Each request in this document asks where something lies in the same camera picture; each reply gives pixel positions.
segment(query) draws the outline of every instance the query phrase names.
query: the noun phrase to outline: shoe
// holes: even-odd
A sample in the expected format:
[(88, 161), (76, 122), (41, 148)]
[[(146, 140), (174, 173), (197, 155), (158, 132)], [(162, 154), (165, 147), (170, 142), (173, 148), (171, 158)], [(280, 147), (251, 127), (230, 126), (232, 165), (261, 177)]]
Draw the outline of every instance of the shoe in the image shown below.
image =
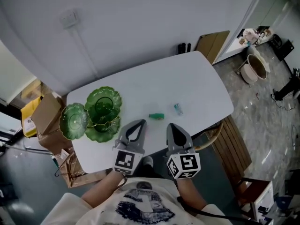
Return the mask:
[(150, 165), (151, 167), (153, 167), (153, 158), (151, 156), (146, 156), (143, 158), (142, 160), (142, 164), (145, 166), (145, 165)]

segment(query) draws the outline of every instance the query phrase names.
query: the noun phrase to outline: scalloped green dish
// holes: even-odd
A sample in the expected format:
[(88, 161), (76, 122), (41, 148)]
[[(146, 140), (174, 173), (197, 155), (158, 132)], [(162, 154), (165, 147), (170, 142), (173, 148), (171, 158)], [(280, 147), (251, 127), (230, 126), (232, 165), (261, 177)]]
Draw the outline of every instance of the scalloped green dish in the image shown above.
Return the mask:
[(81, 138), (88, 126), (88, 111), (80, 103), (69, 104), (60, 117), (60, 130), (69, 140)]
[(113, 121), (122, 105), (120, 94), (111, 87), (92, 91), (86, 100), (85, 109), (88, 110), (90, 120), (99, 125)]
[(108, 142), (118, 132), (120, 128), (120, 117), (116, 117), (112, 122), (107, 122), (104, 125), (96, 125), (89, 127), (85, 134), (92, 141), (98, 143)]

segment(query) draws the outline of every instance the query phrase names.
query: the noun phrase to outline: tiled floor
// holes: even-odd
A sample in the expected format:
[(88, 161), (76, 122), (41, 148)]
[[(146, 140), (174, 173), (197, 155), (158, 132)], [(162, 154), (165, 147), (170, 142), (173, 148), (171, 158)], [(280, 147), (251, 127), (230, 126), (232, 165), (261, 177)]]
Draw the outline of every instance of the tiled floor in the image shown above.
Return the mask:
[(300, 106), (292, 96), (277, 103), (287, 108), (288, 104), (295, 106), (291, 111), (276, 106), (270, 94), (273, 88), (280, 90), (289, 81), (290, 72), (268, 44), (257, 49), (270, 64), (271, 72), (266, 80), (258, 80), (250, 86), (235, 73), (235, 69), (246, 59), (245, 54), (224, 60), (214, 68), (230, 94), (234, 105), (232, 117), (253, 161), (246, 170), (246, 176), (273, 180), (274, 193), (282, 193), (286, 170), (297, 152), (293, 150), (291, 132), (293, 124), (300, 131)]

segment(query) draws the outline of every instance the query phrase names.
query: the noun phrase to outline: leaf-shaped plate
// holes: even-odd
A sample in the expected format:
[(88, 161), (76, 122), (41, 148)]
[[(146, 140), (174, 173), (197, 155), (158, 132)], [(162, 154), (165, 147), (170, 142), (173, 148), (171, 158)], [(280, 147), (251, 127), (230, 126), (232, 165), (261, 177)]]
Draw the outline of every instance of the leaf-shaped plate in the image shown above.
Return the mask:
[(89, 123), (88, 111), (80, 103), (69, 104), (60, 117), (60, 130), (69, 140), (82, 137)]
[(86, 100), (85, 109), (95, 124), (105, 124), (114, 120), (122, 105), (120, 94), (111, 87), (101, 87), (92, 91)]
[(118, 132), (120, 128), (120, 117), (116, 117), (112, 122), (107, 122), (104, 125), (96, 125), (89, 127), (85, 134), (92, 141), (98, 143), (108, 142)]

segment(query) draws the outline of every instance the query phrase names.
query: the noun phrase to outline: person's right arm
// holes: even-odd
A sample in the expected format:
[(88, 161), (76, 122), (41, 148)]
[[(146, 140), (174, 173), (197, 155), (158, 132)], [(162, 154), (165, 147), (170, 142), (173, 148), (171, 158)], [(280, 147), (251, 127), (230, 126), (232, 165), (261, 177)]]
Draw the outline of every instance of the person's right arm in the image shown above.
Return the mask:
[(178, 179), (177, 185), (179, 194), (186, 205), (198, 210), (202, 210), (207, 205), (206, 201), (197, 191), (191, 179)]

